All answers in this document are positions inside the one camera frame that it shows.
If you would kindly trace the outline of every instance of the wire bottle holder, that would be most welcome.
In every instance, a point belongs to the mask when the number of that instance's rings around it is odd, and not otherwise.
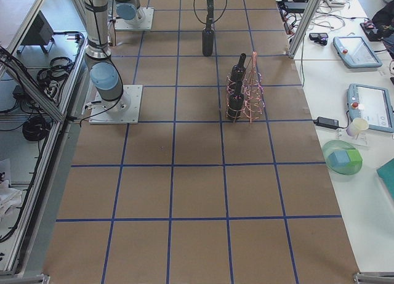
[[[242,94],[244,97],[244,104],[240,109],[233,109],[230,107],[230,97],[234,94],[236,82],[231,81],[230,75],[227,76],[227,109],[226,116],[233,122],[238,120],[243,115],[249,119],[251,123],[258,120],[263,114],[265,108],[263,100],[263,87],[261,86],[262,75],[257,72],[257,53],[253,52],[252,57],[247,65],[251,64],[251,70],[245,73],[243,78]]]

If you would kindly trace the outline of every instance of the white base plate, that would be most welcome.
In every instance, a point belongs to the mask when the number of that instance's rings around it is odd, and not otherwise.
[[[367,135],[365,133],[360,133],[357,138],[353,138],[346,133],[346,129],[337,129],[337,139],[346,141],[349,144],[361,145],[363,147],[368,146]]]
[[[127,110],[114,113],[101,113],[89,119],[90,124],[137,124],[140,115],[140,105],[142,98],[142,85],[124,85],[124,92],[131,98],[130,106]],[[94,100],[101,100],[100,94],[97,93]],[[92,109],[92,115],[103,112],[105,109],[101,105],[95,105]]]
[[[115,30],[118,31],[142,31],[151,30],[153,23],[153,12],[154,8],[141,8],[145,13],[145,19],[135,25],[128,24],[124,19],[117,19],[115,23]]]

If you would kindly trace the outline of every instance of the blue joint cap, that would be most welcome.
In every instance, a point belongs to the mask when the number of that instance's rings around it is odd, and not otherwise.
[[[90,71],[90,79],[94,86],[101,90],[113,89],[119,80],[118,72],[115,67],[108,62],[95,64]]]
[[[137,15],[137,8],[129,2],[119,2],[116,4],[116,12],[124,20],[132,20]]]

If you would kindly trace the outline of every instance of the teal box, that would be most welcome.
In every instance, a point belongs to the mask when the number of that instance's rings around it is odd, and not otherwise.
[[[380,167],[377,174],[383,179],[388,192],[394,199],[394,159]]]

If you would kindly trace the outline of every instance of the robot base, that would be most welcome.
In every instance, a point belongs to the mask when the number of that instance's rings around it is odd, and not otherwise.
[[[117,19],[115,23],[115,30],[118,31],[142,31],[151,30],[153,23],[154,8],[141,8],[145,13],[145,18],[141,22],[135,24],[126,23],[124,19]]]
[[[140,105],[142,98],[142,85],[124,85],[124,92],[130,97],[129,108],[120,112],[106,112],[89,119],[90,124],[137,124],[140,114]],[[96,94],[95,100],[101,100],[99,93]],[[104,112],[101,105],[95,105],[92,114]]]

